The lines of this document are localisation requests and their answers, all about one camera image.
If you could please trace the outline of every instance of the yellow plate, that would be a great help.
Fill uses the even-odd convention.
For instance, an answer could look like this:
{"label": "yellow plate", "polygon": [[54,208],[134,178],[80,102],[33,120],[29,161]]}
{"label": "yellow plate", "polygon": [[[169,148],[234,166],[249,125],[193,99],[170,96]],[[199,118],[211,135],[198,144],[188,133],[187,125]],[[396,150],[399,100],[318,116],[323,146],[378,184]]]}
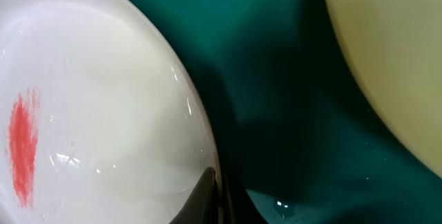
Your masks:
{"label": "yellow plate", "polygon": [[327,6],[370,104],[442,176],[441,0],[327,0]]}

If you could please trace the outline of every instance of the green surface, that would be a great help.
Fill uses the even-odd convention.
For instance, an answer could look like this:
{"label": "green surface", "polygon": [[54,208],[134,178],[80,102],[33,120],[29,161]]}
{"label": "green surface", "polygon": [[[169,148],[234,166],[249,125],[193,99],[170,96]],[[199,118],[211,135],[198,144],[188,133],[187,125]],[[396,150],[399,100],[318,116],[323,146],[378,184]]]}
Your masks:
{"label": "green surface", "polygon": [[131,1],[186,66],[222,168],[267,221],[442,223],[442,181],[365,101],[324,0]]}

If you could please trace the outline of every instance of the white plate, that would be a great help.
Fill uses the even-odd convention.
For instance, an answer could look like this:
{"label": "white plate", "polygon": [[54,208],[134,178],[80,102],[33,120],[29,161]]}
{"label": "white plate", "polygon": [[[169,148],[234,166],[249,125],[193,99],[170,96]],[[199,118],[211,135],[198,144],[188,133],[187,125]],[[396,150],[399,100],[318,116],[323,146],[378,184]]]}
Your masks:
{"label": "white plate", "polygon": [[171,221],[217,158],[163,36],[127,0],[0,9],[0,223]]}
{"label": "white plate", "polygon": [[347,63],[394,135],[442,176],[440,0],[327,0]]}

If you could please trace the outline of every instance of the teal table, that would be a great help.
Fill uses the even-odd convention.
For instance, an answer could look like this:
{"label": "teal table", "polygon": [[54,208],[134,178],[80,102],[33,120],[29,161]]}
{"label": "teal table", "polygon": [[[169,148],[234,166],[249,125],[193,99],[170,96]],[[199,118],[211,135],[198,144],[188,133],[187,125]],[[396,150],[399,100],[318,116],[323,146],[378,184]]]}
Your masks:
{"label": "teal table", "polygon": [[223,170],[269,223],[442,223],[442,180],[366,102],[324,0],[131,1],[186,66]]}

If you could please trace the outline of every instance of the red smear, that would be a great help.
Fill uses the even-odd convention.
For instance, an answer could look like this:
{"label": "red smear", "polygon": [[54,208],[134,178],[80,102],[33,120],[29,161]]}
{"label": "red smear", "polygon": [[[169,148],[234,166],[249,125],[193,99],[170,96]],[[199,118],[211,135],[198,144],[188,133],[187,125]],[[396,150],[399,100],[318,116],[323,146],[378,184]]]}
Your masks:
{"label": "red smear", "polygon": [[12,164],[12,179],[15,194],[21,207],[32,207],[34,187],[34,160],[38,142],[38,128],[35,117],[40,107],[40,93],[37,88],[26,92],[26,99],[21,94],[14,103],[9,125],[9,150]]}

